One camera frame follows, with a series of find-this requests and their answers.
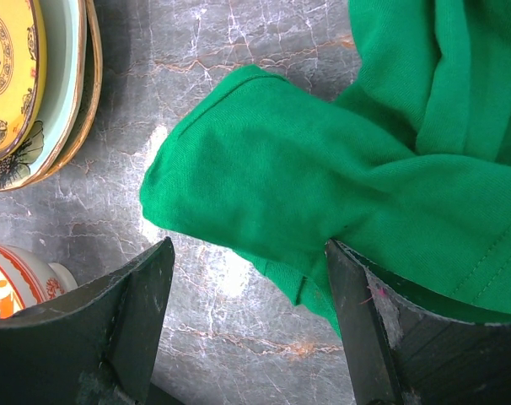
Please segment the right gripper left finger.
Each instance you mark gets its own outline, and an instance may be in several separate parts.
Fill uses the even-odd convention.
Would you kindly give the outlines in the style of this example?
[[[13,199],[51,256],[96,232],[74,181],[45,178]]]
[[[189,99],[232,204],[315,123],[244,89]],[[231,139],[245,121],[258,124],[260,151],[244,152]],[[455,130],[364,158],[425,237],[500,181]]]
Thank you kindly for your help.
[[[166,238],[118,270],[0,319],[0,404],[172,404],[151,382],[175,263]]]

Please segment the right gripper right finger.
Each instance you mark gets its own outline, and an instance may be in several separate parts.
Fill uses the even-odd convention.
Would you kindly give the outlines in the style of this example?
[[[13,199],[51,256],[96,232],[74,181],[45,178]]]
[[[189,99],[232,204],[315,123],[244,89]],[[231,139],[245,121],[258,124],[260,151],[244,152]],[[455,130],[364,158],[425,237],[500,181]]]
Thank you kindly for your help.
[[[511,404],[511,322],[471,323],[413,304],[336,240],[325,255],[358,404]]]

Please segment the white red patterned bowl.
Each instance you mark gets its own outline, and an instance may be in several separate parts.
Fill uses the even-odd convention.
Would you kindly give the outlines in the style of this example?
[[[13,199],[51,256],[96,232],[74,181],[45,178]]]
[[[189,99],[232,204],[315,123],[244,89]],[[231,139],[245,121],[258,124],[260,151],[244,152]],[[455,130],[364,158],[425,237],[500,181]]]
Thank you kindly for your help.
[[[0,318],[53,300],[78,287],[63,265],[44,262],[30,251],[0,245]]]

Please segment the yellow patterned plate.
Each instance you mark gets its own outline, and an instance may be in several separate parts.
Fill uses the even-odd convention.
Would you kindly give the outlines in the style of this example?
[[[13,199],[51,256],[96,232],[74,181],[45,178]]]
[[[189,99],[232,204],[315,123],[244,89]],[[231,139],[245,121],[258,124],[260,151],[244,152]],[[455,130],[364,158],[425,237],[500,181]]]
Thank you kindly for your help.
[[[38,1],[0,1],[0,159],[27,138],[46,86],[46,27]]]

